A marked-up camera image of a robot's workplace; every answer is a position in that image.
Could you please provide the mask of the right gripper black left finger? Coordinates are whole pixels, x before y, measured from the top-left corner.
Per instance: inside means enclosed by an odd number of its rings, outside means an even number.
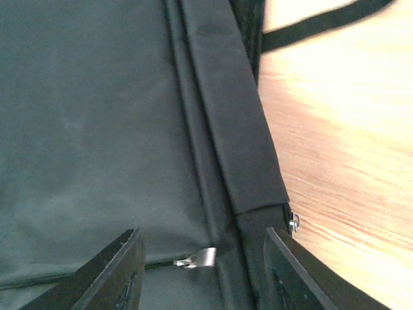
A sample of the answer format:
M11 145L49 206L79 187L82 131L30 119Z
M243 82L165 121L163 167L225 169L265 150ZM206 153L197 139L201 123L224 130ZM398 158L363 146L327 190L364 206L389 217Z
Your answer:
M138 309L145 270L140 229L129 229L22 309Z

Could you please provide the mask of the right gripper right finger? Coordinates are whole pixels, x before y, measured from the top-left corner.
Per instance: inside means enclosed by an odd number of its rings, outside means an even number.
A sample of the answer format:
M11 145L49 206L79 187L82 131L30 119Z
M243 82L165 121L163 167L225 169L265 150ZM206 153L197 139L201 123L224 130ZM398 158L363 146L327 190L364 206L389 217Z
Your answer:
M283 230L267 229L264 262L267 278L264 309L388 308L344 280Z

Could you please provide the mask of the black backpack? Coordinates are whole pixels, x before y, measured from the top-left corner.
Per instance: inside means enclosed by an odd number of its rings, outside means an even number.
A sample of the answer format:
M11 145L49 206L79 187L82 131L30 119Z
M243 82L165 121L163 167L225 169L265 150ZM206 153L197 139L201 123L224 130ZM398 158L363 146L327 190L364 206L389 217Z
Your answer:
M264 309L267 229L299 221L261 52L382 5L264 35L264 1L2 1L1 308L140 229L138 309Z

